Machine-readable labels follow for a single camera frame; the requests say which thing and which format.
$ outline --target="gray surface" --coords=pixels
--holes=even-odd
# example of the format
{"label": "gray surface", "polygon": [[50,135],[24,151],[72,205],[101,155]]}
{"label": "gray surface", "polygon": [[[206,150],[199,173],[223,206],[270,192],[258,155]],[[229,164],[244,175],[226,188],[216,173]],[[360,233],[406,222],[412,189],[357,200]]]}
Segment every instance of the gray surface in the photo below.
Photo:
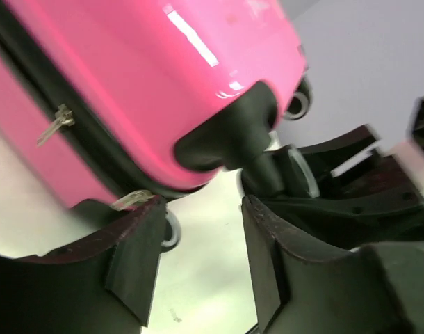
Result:
{"label": "gray surface", "polygon": [[320,0],[280,0],[290,19],[296,19]]}
{"label": "gray surface", "polygon": [[389,149],[424,95],[424,0],[321,0],[295,20],[314,103],[279,126],[281,143],[310,145],[370,123]]}

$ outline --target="zipper pull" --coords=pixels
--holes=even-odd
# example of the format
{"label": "zipper pull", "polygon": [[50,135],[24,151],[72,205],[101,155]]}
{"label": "zipper pull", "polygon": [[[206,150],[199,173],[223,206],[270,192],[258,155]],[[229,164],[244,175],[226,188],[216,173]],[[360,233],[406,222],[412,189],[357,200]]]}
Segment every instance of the zipper pull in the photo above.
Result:
{"label": "zipper pull", "polygon": [[37,146],[44,145],[61,127],[71,127],[74,124],[73,111],[68,109],[65,104],[58,107],[55,117],[56,119],[50,124],[49,128],[39,136]]}
{"label": "zipper pull", "polygon": [[120,198],[116,202],[112,203],[110,207],[115,211],[126,210],[134,205],[139,205],[147,202],[154,195],[148,190],[137,190],[133,193],[129,193],[124,197]]}

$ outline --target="hard-shell suitcase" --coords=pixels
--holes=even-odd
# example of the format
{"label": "hard-shell suitcase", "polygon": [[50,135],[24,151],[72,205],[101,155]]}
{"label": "hard-shell suitcase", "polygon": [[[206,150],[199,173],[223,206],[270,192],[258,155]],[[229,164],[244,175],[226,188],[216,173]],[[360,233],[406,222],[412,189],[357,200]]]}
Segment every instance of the hard-shell suitcase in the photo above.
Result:
{"label": "hard-shell suitcase", "polygon": [[275,0],[0,0],[0,131],[69,208],[198,190],[224,163],[186,136],[227,109],[244,146],[225,132],[251,104],[274,127],[305,67]]}

